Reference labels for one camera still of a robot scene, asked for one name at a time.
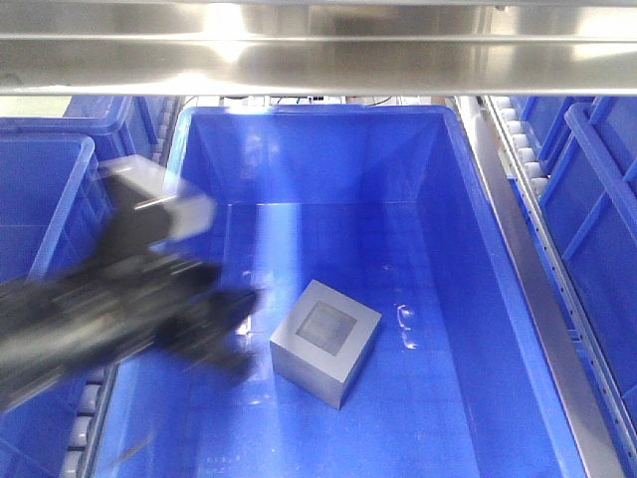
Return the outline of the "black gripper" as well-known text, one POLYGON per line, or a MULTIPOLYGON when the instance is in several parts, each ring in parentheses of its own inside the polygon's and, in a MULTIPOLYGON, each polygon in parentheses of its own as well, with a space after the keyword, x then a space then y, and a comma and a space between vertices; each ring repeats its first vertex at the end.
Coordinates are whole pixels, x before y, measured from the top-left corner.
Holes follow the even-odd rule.
POLYGON ((215 368, 234 383, 248 377, 254 355, 233 337, 257 306, 251 287, 219 289, 222 267, 149 250, 98 250, 89 271, 111 295, 107 356, 122 360, 159 348, 187 368, 215 368))

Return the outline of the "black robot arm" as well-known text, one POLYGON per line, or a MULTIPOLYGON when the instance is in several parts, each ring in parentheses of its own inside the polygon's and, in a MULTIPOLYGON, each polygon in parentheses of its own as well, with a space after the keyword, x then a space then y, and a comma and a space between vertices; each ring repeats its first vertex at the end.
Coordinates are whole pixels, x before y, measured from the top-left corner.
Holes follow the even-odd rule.
POLYGON ((217 264, 151 251, 95 255, 47 280, 1 286, 1 409, 75 373, 159 348, 244 376, 231 335, 256 308, 252 288, 223 290, 217 264))

